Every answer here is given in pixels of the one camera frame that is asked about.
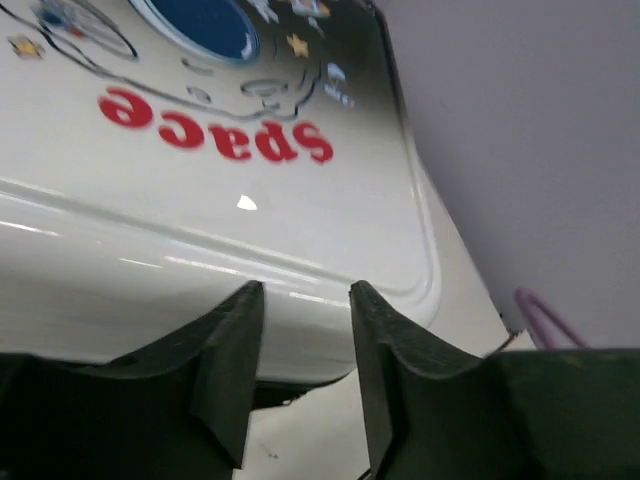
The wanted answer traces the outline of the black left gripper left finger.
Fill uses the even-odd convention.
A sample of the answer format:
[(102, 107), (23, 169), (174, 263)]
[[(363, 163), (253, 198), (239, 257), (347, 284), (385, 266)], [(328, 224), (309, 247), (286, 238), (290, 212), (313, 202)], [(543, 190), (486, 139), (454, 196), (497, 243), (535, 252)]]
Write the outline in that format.
[(1, 357), (5, 479), (229, 479), (243, 463), (264, 323), (250, 281), (107, 364)]

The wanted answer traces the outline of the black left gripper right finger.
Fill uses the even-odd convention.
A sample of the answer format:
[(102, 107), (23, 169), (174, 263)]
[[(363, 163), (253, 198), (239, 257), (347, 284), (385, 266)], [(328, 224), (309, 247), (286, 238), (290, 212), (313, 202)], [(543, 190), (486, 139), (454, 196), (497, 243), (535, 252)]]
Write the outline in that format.
[(635, 479), (635, 349), (467, 353), (350, 289), (374, 479)]

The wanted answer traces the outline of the black space-print kids suitcase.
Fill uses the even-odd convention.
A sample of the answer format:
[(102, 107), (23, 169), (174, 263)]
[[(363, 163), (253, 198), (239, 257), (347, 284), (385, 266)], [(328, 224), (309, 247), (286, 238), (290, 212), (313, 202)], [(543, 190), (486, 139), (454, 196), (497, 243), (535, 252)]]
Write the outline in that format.
[(370, 1), (5, 1), (1, 347), (128, 353), (248, 281), (262, 388), (355, 367), (349, 290), (506, 336), (418, 155)]

